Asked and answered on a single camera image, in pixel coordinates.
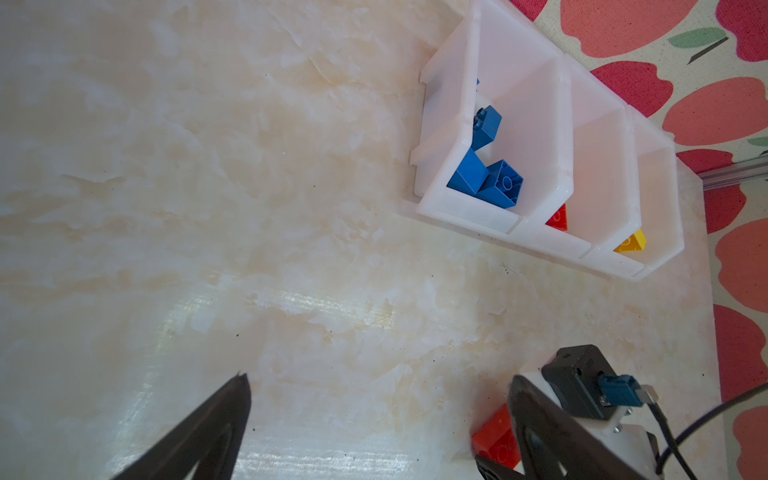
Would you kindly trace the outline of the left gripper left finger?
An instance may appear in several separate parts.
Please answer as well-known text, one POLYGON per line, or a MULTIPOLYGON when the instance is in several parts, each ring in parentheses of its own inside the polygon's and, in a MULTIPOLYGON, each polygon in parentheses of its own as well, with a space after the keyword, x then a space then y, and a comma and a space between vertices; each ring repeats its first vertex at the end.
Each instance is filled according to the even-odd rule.
POLYGON ((116 477, 231 478, 250 409, 248 377, 238 374, 116 477))

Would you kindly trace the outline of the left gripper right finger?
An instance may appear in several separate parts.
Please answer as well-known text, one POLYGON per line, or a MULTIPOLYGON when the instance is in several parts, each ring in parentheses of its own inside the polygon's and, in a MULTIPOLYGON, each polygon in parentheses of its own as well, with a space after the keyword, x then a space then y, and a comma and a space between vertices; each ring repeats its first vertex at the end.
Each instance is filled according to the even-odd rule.
POLYGON ((640 479, 527 378, 516 375, 508 409, 528 479, 640 479))

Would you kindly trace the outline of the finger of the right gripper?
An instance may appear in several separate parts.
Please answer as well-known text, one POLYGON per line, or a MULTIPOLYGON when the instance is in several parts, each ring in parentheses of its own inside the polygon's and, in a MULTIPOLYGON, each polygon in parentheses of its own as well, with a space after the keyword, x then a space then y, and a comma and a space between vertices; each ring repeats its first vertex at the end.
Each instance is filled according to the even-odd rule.
POLYGON ((484 480, 525 480, 525 476, 489 458, 477 454, 477 469, 484 480))

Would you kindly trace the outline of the red long lego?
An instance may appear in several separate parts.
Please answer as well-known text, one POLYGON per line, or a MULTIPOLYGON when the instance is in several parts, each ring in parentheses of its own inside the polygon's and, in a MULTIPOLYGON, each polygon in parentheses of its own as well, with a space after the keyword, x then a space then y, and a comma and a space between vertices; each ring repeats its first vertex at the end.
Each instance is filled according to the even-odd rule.
POLYGON ((502 405, 493 416, 471 436, 473 452, 504 467, 514 469, 521 462, 518 442, 513 433, 511 416, 502 405))
POLYGON ((567 205, 563 204, 546 222, 546 225, 561 232, 568 231, 567 205))

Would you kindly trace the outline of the yellow lego cube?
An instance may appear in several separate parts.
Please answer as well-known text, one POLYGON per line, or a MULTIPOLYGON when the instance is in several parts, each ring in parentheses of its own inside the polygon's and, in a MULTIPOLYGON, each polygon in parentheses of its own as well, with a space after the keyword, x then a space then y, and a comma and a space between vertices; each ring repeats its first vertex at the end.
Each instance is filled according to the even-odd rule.
POLYGON ((641 229, 638 229, 618 247, 614 249, 617 253, 643 251, 647 246, 647 238, 641 229))

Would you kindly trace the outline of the small dark blue lego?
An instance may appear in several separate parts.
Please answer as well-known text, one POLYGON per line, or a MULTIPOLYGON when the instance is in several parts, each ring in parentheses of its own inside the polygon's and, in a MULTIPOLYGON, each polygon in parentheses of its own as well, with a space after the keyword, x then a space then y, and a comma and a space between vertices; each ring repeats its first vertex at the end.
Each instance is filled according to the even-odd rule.
POLYGON ((523 177, 505 160, 499 160, 487 170, 488 175, 476 197, 502 209, 516 206, 524 182, 523 177))

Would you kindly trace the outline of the blue lego cube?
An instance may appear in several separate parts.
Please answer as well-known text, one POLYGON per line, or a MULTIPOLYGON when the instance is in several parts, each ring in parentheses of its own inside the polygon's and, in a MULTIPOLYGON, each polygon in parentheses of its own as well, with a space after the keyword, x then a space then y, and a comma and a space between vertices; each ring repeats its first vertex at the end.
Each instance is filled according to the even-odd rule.
POLYGON ((469 196, 476 196, 488 177, 488 169, 469 149, 447 183, 447 187, 469 196))

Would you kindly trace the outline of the white three-compartment plastic bin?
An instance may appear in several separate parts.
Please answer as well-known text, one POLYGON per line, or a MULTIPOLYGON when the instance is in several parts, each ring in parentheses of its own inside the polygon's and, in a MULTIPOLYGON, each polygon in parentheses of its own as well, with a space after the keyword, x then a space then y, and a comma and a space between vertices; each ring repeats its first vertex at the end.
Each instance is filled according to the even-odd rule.
POLYGON ((509 2, 474 2, 420 79, 410 154, 419 214, 632 281, 683 250, 672 140, 509 2), (475 152, 487 168, 505 160, 523 177, 509 209, 447 187, 488 105, 502 122, 475 152), (563 204, 567 232, 546 225, 563 204), (643 251, 614 251, 638 229, 643 251))

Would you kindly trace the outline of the right aluminium corner post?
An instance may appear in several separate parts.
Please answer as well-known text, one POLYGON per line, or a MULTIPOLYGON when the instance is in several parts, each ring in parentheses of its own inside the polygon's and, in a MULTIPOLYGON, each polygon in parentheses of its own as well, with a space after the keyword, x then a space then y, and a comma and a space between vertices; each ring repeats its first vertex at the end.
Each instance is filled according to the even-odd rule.
POLYGON ((766 180, 767 176, 768 160, 766 155, 699 174, 704 191, 740 185, 752 180, 766 180))

